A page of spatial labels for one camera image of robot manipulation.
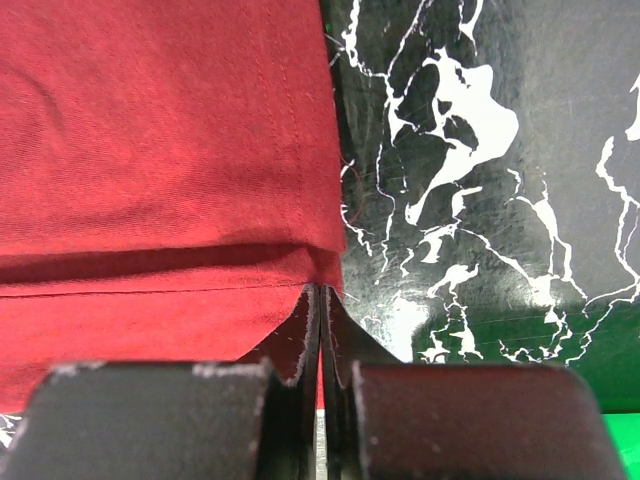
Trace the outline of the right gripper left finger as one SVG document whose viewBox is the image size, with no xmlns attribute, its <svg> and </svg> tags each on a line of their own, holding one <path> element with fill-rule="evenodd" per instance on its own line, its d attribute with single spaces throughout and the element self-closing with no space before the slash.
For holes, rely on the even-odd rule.
<svg viewBox="0 0 640 480">
<path fill-rule="evenodd" d="M 32 395 L 5 479 L 312 479 L 319 289 L 233 362 L 72 363 Z"/>
</svg>

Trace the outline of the dark red t-shirt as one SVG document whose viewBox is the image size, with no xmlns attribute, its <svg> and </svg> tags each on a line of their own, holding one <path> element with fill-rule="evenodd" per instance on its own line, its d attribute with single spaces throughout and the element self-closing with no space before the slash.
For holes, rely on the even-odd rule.
<svg viewBox="0 0 640 480">
<path fill-rule="evenodd" d="M 1 409 L 51 366 L 234 359 L 339 286 L 315 1 L 1 5 Z"/>
</svg>

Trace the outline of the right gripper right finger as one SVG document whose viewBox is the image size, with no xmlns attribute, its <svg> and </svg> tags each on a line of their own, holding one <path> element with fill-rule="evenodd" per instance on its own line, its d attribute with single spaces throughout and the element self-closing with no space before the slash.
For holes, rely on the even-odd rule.
<svg viewBox="0 0 640 480">
<path fill-rule="evenodd" d="M 586 383 L 552 364 L 411 364 L 322 287 L 332 479 L 621 479 Z"/>
</svg>

